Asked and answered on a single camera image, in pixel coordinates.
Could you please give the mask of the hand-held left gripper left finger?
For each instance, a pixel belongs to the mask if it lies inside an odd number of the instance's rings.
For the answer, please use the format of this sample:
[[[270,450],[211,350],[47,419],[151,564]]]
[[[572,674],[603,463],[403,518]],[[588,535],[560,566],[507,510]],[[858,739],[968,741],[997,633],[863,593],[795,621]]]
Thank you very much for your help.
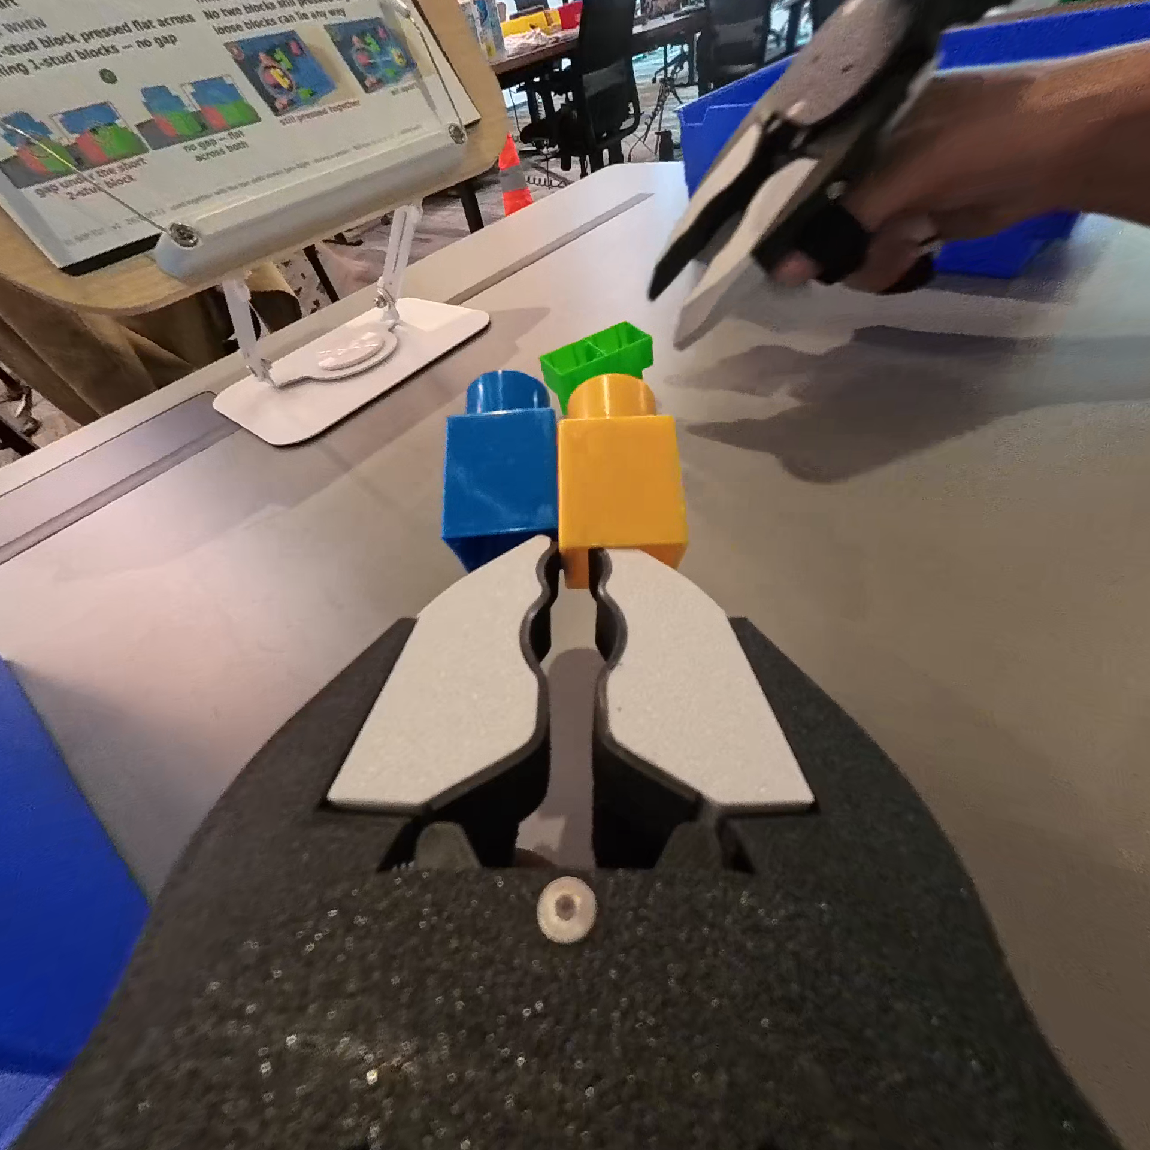
[[[555,542],[531,535],[430,599],[324,801],[398,816],[413,835],[456,825],[482,866],[509,866],[519,823],[549,787],[540,662],[555,580]]]

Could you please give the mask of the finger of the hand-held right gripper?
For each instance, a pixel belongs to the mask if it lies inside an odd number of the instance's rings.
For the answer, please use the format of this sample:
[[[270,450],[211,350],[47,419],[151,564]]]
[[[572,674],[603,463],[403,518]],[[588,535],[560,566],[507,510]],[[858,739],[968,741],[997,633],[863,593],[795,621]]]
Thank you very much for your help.
[[[769,268],[795,250],[802,217],[826,203],[826,186],[838,178],[839,162],[827,155],[797,155],[774,167],[740,219],[694,260],[701,272],[679,306],[675,349],[687,349],[742,297],[768,287]]]
[[[689,261],[740,219],[757,190],[773,176],[780,155],[778,121],[745,121],[713,161],[653,265],[648,299],[656,299]]]

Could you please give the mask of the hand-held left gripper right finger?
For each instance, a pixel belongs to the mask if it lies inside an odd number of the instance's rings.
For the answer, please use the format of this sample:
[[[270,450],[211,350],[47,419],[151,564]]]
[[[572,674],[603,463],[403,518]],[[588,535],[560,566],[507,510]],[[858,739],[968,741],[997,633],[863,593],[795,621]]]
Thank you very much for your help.
[[[591,850],[653,869],[680,826],[726,860],[740,818],[807,814],[815,799],[726,612],[636,549],[591,554],[602,667],[591,727]]]

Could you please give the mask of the blue plastic bin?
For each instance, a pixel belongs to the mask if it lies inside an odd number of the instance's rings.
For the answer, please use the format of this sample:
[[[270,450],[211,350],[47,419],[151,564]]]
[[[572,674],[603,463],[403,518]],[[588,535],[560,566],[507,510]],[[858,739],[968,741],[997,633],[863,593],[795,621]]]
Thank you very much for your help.
[[[1076,60],[1147,42],[1147,3],[1055,5],[947,29],[937,73]]]
[[[146,900],[1,662],[1,1146],[100,1020]]]
[[[694,193],[715,157],[761,94],[764,94],[764,89],[740,89],[732,82],[699,96],[679,111],[687,193]],[[940,275],[1016,279],[1041,251],[1070,238],[1079,217],[1077,212],[1048,212],[988,238],[949,241],[934,256],[935,270]]]

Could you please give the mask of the green two-stud toy block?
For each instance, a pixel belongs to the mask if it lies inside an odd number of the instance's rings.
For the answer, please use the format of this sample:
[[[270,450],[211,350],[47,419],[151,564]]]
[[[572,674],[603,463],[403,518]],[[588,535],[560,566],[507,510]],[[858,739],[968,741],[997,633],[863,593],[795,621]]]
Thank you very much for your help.
[[[538,356],[542,380],[555,395],[562,416],[583,381],[603,374],[643,378],[651,364],[651,335],[627,321],[612,323]]]

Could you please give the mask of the yellow single-stud toy block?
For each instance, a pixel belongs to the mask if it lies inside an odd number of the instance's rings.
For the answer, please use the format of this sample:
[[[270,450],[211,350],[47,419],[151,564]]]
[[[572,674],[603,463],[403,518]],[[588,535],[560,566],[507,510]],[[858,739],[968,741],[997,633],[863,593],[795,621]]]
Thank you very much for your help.
[[[567,588],[590,587],[593,549],[679,568],[687,525],[673,419],[624,373],[581,381],[557,422],[557,547]]]

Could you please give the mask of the blue single-stud toy block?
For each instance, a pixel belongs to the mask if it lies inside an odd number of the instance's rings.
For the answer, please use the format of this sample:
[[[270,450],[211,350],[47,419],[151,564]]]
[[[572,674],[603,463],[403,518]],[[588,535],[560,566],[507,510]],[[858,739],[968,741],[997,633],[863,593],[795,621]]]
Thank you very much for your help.
[[[557,539],[555,429],[547,386],[519,369],[480,373],[446,417],[439,535],[466,573]]]

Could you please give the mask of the person's right forearm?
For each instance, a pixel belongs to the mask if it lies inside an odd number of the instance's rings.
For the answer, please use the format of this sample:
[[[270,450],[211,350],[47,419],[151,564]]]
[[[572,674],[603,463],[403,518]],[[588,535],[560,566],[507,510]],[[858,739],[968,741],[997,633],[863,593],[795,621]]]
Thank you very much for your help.
[[[1076,207],[1147,226],[1147,49],[1124,49],[1091,70]]]

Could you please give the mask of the black office chair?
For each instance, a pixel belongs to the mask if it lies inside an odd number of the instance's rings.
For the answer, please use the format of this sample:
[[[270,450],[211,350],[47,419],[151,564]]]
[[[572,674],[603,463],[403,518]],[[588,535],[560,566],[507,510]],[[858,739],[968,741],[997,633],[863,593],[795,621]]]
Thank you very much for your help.
[[[632,73],[632,1],[584,1],[574,54],[526,84],[528,111],[519,142],[550,149],[562,169],[578,161],[581,174],[622,162],[622,138],[639,123]]]

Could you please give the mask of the orange traffic cone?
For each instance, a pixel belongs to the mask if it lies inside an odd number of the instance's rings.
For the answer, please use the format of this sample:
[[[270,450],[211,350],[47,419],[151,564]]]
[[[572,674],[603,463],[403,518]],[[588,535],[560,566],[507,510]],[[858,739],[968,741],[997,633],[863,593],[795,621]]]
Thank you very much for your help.
[[[531,196],[528,181],[525,179],[525,171],[509,133],[504,135],[502,147],[495,159],[495,169],[499,176],[499,193],[504,219],[533,205],[535,200]]]

